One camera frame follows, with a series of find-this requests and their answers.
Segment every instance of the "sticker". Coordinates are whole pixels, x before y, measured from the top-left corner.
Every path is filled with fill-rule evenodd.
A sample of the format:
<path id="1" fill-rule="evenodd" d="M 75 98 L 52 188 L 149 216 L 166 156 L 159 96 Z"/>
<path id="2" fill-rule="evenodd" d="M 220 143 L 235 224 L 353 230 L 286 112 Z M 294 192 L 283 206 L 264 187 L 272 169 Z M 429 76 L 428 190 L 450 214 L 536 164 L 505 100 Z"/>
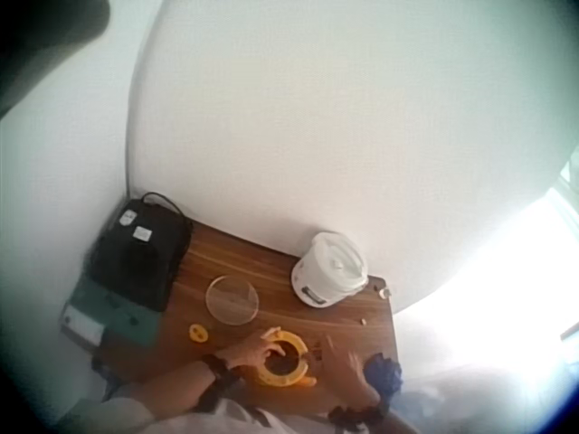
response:
<path id="1" fill-rule="evenodd" d="M 126 210 L 123 215 L 120 216 L 119 223 L 123 226 L 129 226 L 133 220 L 137 217 L 137 213 L 133 210 Z"/>
<path id="2" fill-rule="evenodd" d="M 137 228 L 133 232 L 133 237 L 135 237 L 138 240 L 147 242 L 151 238 L 152 233 L 153 231 L 150 231 L 149 229 L 145 229 L 142 226 L 137 226 Z"/>

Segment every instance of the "wooden table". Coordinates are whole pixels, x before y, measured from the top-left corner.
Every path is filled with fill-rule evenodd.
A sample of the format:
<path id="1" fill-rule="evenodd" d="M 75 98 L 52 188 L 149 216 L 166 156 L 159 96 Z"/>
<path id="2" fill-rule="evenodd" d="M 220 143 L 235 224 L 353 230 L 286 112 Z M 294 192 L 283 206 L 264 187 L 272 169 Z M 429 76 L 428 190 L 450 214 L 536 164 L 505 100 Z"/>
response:
<path id="1" fill-rule="evenodd" d="M 105 334 L 97 356 L 121 379 L 141 382 L 239 342 L 256 329 L 281 326 L 301 336 L 309 348 L 323 335 L 331 335 L 337 344 L 347 345 L 363 358 L 383 353 L 396 360 L 390 302 L 381 299 L 373 288 L 380 285 L 381 279 L 371 278 L 368 287 L 356 296 L 316 309 L 299 301 L 291 289 L 290 272 L 297 261 L 290 255 L 195 223 L 156 344 L 144 348 L 120 336 Z M 245 278 L 255 286 L 260 310 L 248 325 L 221 324 L 207 311 L 205 291 L 223 275 Z M 196 344 L 189 339 L 192 323 L 207 328 L 208 342 Z M 338 404 L 321 382 L 312 388 L 273 388 L 248 382 L 240 399 L 267 410 L 293 414 L 328 411 Z"/>

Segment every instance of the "white plastic container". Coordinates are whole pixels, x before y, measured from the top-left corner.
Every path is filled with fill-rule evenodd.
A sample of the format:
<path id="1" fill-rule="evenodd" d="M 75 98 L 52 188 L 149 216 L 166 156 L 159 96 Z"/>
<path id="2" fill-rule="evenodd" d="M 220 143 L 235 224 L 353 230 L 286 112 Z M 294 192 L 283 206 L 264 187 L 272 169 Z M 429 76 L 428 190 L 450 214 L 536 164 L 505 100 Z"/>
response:
<path id="1" fill-rule="evenodd" d="M 328 307 L 358 293 L 368 283 L 368 266 L 345 235 L 321 232 L 291 271 L 299 299 L 312 307 Z"/>

